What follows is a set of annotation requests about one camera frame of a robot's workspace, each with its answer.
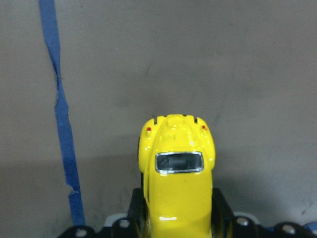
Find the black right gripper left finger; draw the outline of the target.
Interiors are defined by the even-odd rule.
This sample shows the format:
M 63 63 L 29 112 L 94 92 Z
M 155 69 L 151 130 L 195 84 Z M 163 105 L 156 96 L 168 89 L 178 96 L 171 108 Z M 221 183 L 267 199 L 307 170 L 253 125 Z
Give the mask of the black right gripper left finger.
M 143 190 L 135 188 L 132 192 L 128 213 L 117 218 L 110 226 L 96 232 L 89 226 L 73 226 L 66 229 L 60 238 L 142 238 L 144 236 L 145 210 Z

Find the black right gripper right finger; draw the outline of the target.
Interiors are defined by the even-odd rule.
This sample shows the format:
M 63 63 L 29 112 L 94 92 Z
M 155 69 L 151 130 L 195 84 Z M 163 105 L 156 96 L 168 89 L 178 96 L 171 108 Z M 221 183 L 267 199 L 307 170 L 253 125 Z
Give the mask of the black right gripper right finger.
M 301 226 L 293 222 L 278 223 L 270 228 L 257 224 L 245 215 L 234 215 L 221 190 L 212 194 L 212 233 L 214 238 L 315 238 L 315 223 Z

